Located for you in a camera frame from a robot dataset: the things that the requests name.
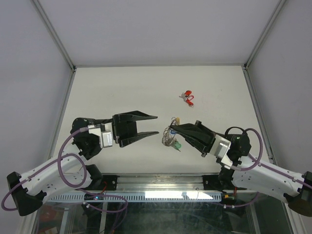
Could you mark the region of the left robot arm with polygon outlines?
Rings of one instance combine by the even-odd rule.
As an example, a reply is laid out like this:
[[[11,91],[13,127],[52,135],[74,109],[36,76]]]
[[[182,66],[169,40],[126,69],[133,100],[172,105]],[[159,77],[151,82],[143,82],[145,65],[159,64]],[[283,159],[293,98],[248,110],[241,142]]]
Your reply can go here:
[[[62,193],[87,187],[98,189],[102,173],[86,162],[113,144],[123,148],[158,134],[137,131],[138,121],[155,118],[141,111],[115,114],[110,119],[76,118],[56,156],[25,173],[11,172],[7,176],[9,192],[1,208],[27,216]]]

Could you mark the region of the green tag key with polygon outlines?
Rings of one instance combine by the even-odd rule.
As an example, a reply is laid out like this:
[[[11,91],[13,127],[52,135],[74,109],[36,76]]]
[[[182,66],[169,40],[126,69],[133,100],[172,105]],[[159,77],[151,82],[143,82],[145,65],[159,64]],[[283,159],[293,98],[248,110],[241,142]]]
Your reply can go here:
[[[180,144],[178,141],[176,141],[176,142],[172,145],[172,147],[173,147],[175,150],[178,150],[178,151],[180,152],[181,144]]]

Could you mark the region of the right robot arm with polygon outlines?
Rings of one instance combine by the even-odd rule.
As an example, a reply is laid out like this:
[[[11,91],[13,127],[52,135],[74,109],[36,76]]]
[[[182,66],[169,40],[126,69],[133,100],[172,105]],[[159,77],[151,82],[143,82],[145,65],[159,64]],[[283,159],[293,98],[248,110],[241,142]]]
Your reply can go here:
[[[312,215],[311,172],[296,173],[263,161],[263,142],[257,130],[239,128],[239,134],[232,134],[228,128],[221,134],[200,121],[171,124],[169,128],[196,148],[202,157],[216,157],[220,172],[212,180],[203,178],[204,185],[220,192],[252,190],[280,200],[300,215]]]

